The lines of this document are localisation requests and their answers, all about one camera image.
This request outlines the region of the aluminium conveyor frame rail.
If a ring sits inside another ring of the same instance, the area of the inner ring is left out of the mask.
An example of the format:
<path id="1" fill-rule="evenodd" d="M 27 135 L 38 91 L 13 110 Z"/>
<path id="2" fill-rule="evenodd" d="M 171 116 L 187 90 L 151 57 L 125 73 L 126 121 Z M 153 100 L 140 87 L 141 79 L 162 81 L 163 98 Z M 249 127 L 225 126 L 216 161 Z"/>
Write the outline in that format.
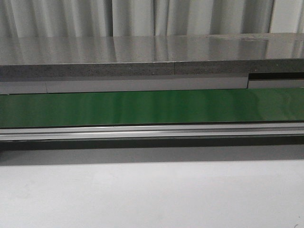
<path id="1" fill-rule="evenodd" d="M 302 122 L 284 123 L 215 123 L 174 125 L 123 125 L 51 128 L 7 128 L 1 129 L 0 140 L 44 141 L 44 140 L 88 140 L 88 139 L 140 139 L 181 138 L 217 136 L 277 136 L 302 135 Z"/>

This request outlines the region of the green conveyor belt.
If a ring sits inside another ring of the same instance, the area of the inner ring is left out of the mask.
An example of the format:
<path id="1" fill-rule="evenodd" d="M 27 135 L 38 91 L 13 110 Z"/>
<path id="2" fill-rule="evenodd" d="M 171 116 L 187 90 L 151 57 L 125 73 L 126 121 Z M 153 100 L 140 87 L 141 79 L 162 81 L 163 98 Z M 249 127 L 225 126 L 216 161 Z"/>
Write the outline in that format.
<path id="1" fill-rule="evenodd" d="M 2 95 L 1 128 L 302 121 L 302 88 Z"/>

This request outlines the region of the white curtain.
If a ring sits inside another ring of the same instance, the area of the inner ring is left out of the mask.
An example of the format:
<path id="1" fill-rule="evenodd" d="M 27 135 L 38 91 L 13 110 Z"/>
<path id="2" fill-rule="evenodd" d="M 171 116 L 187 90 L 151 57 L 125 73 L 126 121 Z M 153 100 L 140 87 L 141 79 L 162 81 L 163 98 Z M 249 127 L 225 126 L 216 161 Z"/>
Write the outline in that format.
<path id="1" fill-rule="evenodd" d="M 2 37 L 303 33 L 301 0 L 3 0 Z"/>

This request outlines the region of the grey stone counter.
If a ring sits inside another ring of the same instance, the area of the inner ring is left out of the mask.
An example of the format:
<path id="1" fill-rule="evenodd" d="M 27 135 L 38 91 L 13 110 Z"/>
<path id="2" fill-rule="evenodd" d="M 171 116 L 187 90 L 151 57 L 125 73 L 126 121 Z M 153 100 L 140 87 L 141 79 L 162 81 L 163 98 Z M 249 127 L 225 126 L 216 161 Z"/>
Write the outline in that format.
<path id="1" fill-rule="evenodd" d="M 3 95 L 303 85 L 303 34 L 0 40 Z"/>

